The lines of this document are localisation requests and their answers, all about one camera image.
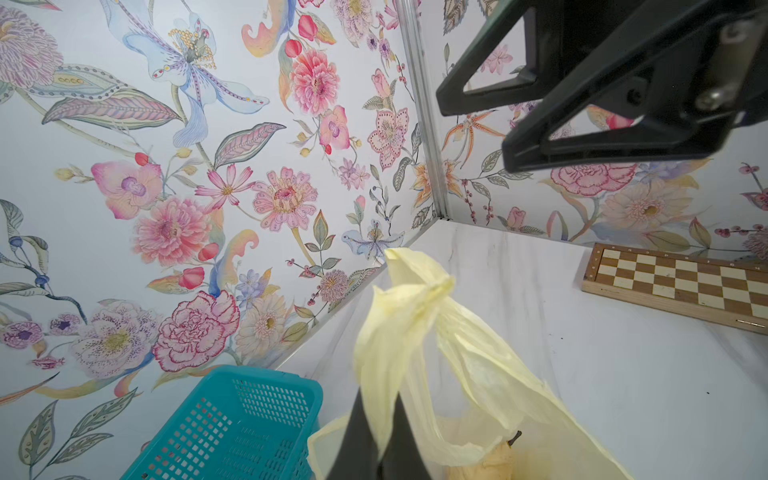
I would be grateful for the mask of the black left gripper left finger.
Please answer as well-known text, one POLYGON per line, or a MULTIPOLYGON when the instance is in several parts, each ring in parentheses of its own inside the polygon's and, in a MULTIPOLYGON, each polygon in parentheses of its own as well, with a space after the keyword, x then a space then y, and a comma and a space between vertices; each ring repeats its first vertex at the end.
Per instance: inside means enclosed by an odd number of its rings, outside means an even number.
POLYGON ((375 480, 378 478, 378 469, 377 445, 364 411, 362 393, 358 392, 327 479, 375 480))

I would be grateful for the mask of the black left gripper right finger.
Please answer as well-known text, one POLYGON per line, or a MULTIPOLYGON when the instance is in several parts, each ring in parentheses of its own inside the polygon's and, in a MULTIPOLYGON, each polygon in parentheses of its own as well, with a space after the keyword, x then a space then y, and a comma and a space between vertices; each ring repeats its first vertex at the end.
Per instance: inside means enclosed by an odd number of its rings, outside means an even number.
POLYGON ((400 397, 395 402, 392 434, 380 461, 383 480, 431 480, 400 397))

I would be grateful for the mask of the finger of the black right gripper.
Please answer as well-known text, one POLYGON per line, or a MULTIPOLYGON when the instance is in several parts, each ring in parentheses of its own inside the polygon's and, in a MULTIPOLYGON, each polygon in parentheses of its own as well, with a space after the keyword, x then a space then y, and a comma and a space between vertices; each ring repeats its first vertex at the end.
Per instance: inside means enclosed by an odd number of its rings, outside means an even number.
POLYGON ((509 133, 504 167, 704 159, 766 119, 766 2, 643 1, 509 133))
POLYGON ((543 98, 561 78, 561 3, 495 1, 437 87, 444 116, 543 98))

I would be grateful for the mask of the yellow plastic bag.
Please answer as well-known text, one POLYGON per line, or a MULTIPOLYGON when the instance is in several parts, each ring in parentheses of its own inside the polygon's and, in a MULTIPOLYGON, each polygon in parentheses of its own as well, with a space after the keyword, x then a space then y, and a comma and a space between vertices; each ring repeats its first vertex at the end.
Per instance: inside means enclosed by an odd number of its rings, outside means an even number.
MULTIPOLYGON (((391 285, 374 289, 352 351, 356 396, 362 393, 378 449, 377 479, 397 397, 431 479, 479 463, 518 430, 512 479, 627 477, 509 344, 454 299, 453 276, 407 248, 389 250, 386 262, 391 285)), ((318 479, 330 473, 351 410, 309 438, 318 479)))

